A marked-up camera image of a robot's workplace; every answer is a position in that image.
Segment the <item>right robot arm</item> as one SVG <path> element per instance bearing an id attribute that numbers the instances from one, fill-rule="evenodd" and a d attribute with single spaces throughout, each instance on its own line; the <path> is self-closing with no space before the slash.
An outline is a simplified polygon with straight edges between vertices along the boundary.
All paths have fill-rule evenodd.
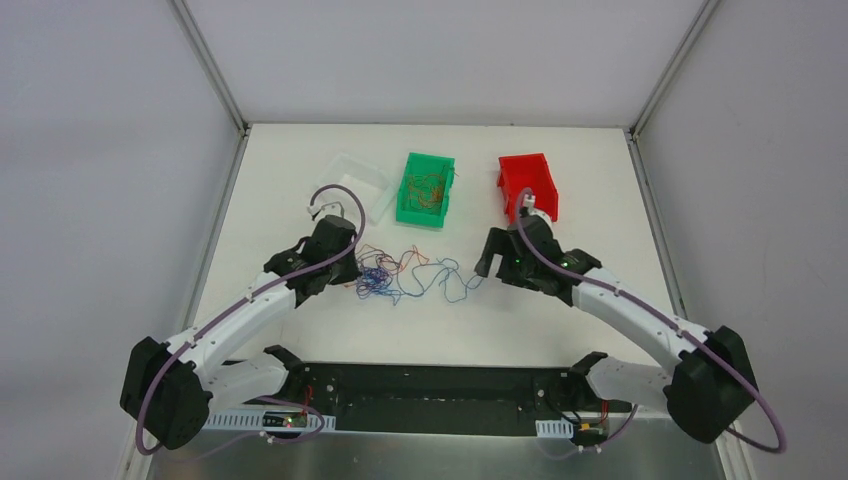
<path id="1" fill-rule="evenodd" d="M 495 257 L 504 284 L 541 292 L 585 312 L 622 334 L 653 364 L 608 354 L 586 356 L 567 384 L 583 410 L 622 400 L 668 414 L 691 438 L 713 442 L 761 400 L 742 338 L 711 331 L 638 298 L 600 260 L 580 249 L 564 251 L 541 218 L 528 215 L 508 228 L 493 227 L 475 271 L 488 276 Z"/>

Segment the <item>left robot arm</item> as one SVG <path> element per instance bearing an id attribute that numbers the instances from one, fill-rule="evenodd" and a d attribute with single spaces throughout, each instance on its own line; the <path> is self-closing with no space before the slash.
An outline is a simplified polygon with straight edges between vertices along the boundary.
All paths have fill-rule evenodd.
<path id="1" fill-rule="evenodd" d="M 360 274 L 355 247 L 363 230 L 363 225 L 327 214 L 310 235 L 272 255 L 241 296 L 207 323 L 165 341 L 139 341 L 131 350 L 119 398 L 136 422 L 136 449 L 143 455 L 178 449 L 211 414 L 261 396 L 286 405 L 297 402 L 305 378 L 292 369 L 282 347 L 267 347 L 234 364 L 228 360 L 310 297 L 355 280 Z"/>

